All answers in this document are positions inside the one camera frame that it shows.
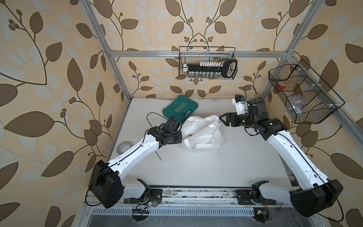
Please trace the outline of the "white printed tote bag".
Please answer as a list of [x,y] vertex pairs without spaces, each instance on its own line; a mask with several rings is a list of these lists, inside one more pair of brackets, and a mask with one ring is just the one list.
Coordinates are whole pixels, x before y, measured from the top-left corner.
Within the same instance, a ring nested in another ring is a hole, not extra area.
[[182,142],[179,147],[194,153],[220,148],[226,142],[220,126],[221,122],[216,115],[206,118],[189,117],[182,125]]

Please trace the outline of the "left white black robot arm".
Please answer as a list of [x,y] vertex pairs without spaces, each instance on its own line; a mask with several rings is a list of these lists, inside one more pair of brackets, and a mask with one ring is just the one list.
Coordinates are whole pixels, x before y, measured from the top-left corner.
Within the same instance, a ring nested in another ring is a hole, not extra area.
[[98,161],[92,170],[88,191],[108,209],[121,199],[135,199],[144,203],[149,199],[150,187],[142,179],[126,183],[127,174],[143,159],[168,144],[182,142],[181,130],[165,124],[145,131],[144,138],[120,156]]

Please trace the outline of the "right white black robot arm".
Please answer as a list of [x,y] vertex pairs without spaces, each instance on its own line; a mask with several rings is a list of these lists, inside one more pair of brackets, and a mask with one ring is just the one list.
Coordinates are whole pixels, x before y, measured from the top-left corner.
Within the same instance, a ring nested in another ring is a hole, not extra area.
[[292,138],[285,125],[277,118],[251,119],[247,114],[225,113],[219,117],[225,126],[252,128],[261,135],[284,160],[294,174],[298,186],[276,186],[267,180],[251,187],[251,201],[262,204],[267,200],[291,205],[304,217],[310,217],[338,201],[343,186],[330,180],[306,156]]

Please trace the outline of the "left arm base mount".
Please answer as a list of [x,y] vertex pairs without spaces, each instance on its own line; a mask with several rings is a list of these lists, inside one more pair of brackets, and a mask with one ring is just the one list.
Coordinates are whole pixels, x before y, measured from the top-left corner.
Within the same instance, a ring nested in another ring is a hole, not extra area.
[[124,199],[125,204],[147,204],[151,203],[152,206],[158,206],[162,201],[162,189],[147,189],[140,198]]

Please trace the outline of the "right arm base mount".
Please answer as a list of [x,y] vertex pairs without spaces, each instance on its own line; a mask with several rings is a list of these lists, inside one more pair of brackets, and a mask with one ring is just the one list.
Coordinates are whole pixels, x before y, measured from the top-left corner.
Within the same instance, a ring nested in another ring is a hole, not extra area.
[[240,189],[234,192],[239,205],[276,205],[275,200],[269,200],[254,189]]

